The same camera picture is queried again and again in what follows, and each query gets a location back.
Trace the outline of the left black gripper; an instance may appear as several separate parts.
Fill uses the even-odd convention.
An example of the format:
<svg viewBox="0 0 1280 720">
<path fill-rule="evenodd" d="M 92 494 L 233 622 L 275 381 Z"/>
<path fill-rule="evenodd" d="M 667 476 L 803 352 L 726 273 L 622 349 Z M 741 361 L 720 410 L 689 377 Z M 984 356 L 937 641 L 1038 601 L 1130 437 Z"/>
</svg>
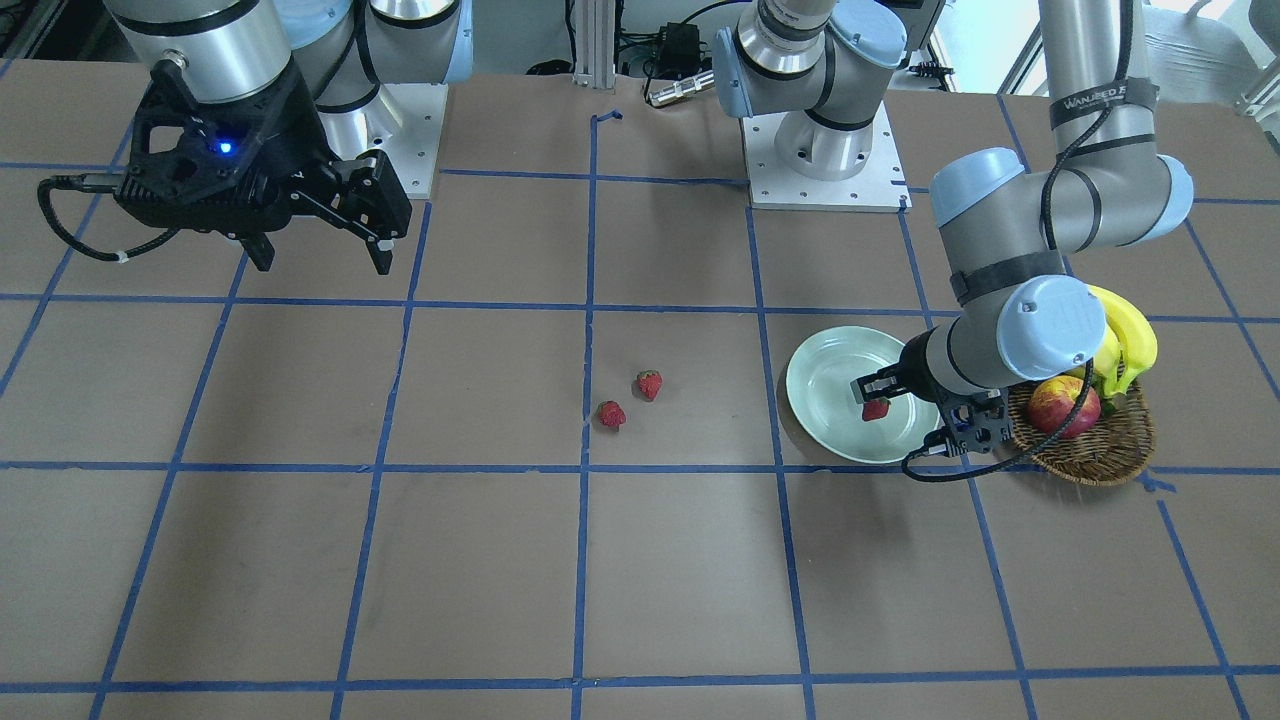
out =
<svg viewBox="0 0 1280 720">
<path fill-rule="evenodd" d="M 942 401 L 951 395 L 951 352 L 947 331 L 928 331 L 909 340 L 897 368 L 879 370 L 850 383 L 856 401 L 891 406 L 916 397 Z"/>
</svg>

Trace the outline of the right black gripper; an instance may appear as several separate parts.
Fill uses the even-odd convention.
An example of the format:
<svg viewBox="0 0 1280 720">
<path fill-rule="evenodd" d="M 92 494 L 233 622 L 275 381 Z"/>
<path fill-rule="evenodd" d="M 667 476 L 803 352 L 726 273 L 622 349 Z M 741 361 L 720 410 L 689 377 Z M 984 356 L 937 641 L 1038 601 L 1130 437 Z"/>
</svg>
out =
<svg viewBox="0 0 1280 720">
<path fill-rule="evenodd" d="M 294 186 L 296 211 L 358 237 L 375 272 L 390 273 L 412 204 L 387 152 L 334 160 L 317 111 L 287 110 L 255 123 L 239 155 L 230 232 L 257 272 L 273 268 L 275 249 L 265 232 L 289 222 Z"/>
</svg>

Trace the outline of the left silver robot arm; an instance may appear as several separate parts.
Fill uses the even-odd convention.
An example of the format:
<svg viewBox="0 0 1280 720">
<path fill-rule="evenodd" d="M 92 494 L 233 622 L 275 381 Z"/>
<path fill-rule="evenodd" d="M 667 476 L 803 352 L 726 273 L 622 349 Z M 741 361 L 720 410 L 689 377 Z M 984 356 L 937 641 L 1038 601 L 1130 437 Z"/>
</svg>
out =
<svg viewBox="0 0 1280 720">
<path fill-rule="evenodd" d="M 1029 173 L 1011 149 L 945 165 L 931 204 L 963 313 L 858 380 L 859 401 L 975 397 L 1043 380 L 1092 359 L 1101 301 L 1062 260 L 1157 238 L 1190 210 L 1194 183 L 1158 152 L 1158 87 L 1135 1 L 1042 1 L 1039 27 L 1057 156 Z M 716 92 L 733 118 L 781 115 L 772 152 L 824 184 L 860 174 L 892 72 L 901 19 L 876 1 L 751 1 L 712 45 Z"/>
</svg>

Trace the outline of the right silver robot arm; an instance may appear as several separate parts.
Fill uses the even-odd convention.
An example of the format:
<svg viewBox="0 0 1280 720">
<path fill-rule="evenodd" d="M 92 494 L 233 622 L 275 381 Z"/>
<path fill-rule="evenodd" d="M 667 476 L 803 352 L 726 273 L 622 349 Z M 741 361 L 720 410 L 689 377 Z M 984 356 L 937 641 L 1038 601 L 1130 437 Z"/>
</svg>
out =
<svg viewBox="0 0 1280 720">
<path fill-rule="evenodd" d="M 468 1 L 109 1 L 150 83 L 108 188 L 143 225 L 220 234 L 261 272 L 314 217 L 385 275 L 412 217 L 388 149 L 396 85 L 474 69 Z"/>
</svg>

